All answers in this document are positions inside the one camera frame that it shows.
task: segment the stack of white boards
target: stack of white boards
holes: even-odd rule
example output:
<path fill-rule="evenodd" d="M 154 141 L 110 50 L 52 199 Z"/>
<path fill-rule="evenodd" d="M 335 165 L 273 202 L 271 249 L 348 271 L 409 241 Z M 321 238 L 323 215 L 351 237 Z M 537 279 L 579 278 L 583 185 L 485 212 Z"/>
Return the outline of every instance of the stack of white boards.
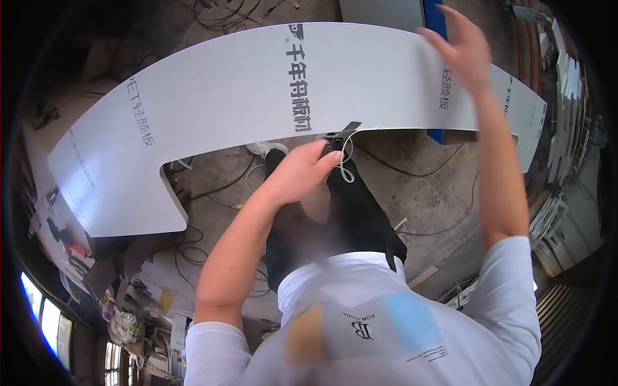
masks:
<path fill-rule="evenodd" d="M 552 30 L 556 49 L 558 50 L 557 70 L 557 111 L 553 115 L 556 120 L 556 133 L 551 138 L 549 149 L 548 167 L 550 168 L 548 183 L 557 182 L 563 185 L 573 169 L 577 169 L 581 163 L 582 153 L 580 139 L 583 139 L 583 147 L 587 142 L 588 133 L 584 131 L 582 115 L 584 114 L 583 102 L 586 95 L 585 82 L 582 82 L 581 65 L 570 57 L 564 44 L 562 32 L 554 19 Z"/>
<path fill-rule="evenodd" d="M 495 66 L 491 81 L 526 172 L 547 104 Z M 225 35 L 143 69 L 81 116 L 48 164 L 91 237 L 176 232 L 188 216 L 163 164 L 339 132 L 351 121 L 360 128 L 477 130 L 472 98 L 422 36 L 299 23 Z"/>

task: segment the sneaker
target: sneaker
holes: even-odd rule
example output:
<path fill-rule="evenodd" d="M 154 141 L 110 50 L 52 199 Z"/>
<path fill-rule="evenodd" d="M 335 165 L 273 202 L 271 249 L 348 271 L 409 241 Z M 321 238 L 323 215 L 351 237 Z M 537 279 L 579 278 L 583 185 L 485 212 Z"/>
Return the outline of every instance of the sneaker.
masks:
<path fill-rule="evenodd" d="M 288 153 L 290 153 L 290 151 L 287 149 L 286 145 L 284 145 L 282 143 L 276 143 L 276 142 L 268 142 L 268 141 L 256 142 L 256 143 L 251 143 L 249 145 L 245 145 L 245 147 L 251 153 L 257 154 L 260 157 L 262 157 L 262 159 L 266 159 L 266 155 L 268 154 L 268 152 L 271 149 L 281 150 L 286 155 L 288 155 Z"/>

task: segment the black pants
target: black pants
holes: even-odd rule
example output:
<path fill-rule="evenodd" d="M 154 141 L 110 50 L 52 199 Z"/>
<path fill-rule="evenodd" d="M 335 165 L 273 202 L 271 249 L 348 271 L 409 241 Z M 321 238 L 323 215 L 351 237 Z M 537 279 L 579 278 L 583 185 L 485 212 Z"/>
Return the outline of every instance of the black pants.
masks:
<path fill-rule="evenodd" d="M 268 152 L 265 178 L 285 156 L 277 149 Z M 311 220 L 300 202 L 283 205 L 275 215 L 266 241 L 268 287 L 273 291 L 277 292 L 281 281 L 296 268 L 341 253 L 374 251 L 405 261 L 405 244 L 360 178 L 356 165 L 349 160 L 344 166 L 354 174 L 354 182 L 346 182 L 339 169 L 331 172 L 326 181 L 331 191 L 326 224 Z"/>

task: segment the window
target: window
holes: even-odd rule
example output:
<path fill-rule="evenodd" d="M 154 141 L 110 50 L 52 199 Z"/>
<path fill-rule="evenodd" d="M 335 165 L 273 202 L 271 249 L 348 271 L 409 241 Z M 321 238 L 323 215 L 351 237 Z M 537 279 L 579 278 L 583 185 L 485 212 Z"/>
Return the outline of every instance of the window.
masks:
<path fill-rule="evenodd" d="M 105 348 L 105 386 L 119 385 L 121 353 L 122 347 L 108 342 Z"/>
<path fill-rule="evenodd" d="M 32 307 L 32 313 L 41 326 L 41 331 L 49 348 L 56 354 L 64 368 L 69 370 L 69 347 L 73 322 L 62 315 L 60 309 L 45 298 L 23 272 L 22 284 L 28 302 Z"/>

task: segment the person's right hand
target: person's right hand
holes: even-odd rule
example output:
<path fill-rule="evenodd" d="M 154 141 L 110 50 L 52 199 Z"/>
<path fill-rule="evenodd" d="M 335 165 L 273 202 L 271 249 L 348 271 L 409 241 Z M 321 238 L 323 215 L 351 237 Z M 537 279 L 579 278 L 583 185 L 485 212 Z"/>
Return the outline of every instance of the person's right hand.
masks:
<path fill-rule="evenodd" d="M 444 12 L 450 21 L 449 24 L 455 27 L 457 44 L 450 45 L 435 31 L 427 28 L 419 28 L 417 32 L 442 54 L 442 58 L 449 64 L 459 83 L 474 97 L 487 87 L 491 87 L 489 44 L 481 29 L 466 16 L 446 6 L 438 6 L 438 9 Z"/>

